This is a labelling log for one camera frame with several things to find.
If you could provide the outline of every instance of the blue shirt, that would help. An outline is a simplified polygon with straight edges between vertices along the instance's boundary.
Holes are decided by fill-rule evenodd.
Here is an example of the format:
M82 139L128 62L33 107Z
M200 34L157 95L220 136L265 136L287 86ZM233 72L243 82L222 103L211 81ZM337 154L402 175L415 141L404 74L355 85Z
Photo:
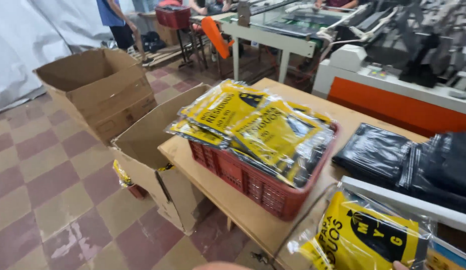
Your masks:
M96 0L98 2L99 16L104 26L107 27L123 27L125 22L121 19L108 4L107 0Z

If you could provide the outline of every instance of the person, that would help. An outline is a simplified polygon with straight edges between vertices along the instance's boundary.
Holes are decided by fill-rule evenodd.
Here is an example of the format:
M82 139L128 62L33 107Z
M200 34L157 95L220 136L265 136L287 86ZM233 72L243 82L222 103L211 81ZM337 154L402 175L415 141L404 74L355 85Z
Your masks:
M223 8L221 8L222 12L227 12L231 8L231 0L226 0L226 4L223 3L223 0L215 0L215 3L218 5L223 5ZM191 0L190 7L198 12L200 15L206 15L208 14L208 8L207 6L205 7L200 7L196 0Z
M321 8L323 0L316 1L316 7ZM343 9L353 9L358 6L358 0L327 0L326 5L329 7L343 8ZM328 9L330 11L342 12L340 9Z
M394 261L393 269L394 270L408 270L408 267L404 266L399 261ZM238 264L234 264L234 263L214 261L214 262L209 262L207 264L197 266L193 268L193 270L252 270L252 269L238 265Z
M141 54L143 66L151 62L152 59L147 59L144 53L138 28L123 14L119 0L96 0L96 2L101 22L104 26L111 29L117 47L127 51L129 47L136 43L136 47Z

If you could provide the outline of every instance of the orange machine panel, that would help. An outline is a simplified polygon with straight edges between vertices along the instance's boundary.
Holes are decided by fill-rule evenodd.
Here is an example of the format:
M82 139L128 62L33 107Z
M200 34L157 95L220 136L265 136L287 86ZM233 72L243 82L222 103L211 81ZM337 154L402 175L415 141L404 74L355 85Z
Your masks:
M338 77L328 100L426 137L466 131L464 113Z

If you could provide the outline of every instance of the open cardboard box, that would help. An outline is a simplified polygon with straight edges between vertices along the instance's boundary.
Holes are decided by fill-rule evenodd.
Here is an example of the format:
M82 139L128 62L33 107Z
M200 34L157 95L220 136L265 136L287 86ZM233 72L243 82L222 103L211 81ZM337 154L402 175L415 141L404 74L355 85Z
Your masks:
M105 145L157 106L140 63L122 50L92 49L35 72L53 101Z
M151 194L158 212L187 235L213 204L178 169L158 171L169 162L158 146L173 136L164 129L177 120L178 111L210 88L200 84L158 105L114 139L111 147L131 180Z

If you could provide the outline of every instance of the red basket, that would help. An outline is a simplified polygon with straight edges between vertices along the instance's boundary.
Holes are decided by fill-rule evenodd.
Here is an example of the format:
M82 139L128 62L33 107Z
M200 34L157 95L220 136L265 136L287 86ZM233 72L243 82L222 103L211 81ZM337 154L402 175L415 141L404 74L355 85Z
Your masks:
M193 141L189 141L189 143L194 160L271 214L281 220L290 221L298 214L301 205L318 180L323 166L330 158L340 130L338 124L334 123L332 126L335 138L326 148L306 186L300 189L281 183L272 176L240 161L228 151L217 150Z
M157 6L154 8L156 11L156 18L158 23L162 26L180 30L190 27L191 10L186 6L179 6L180 10L171 11L165 7Z

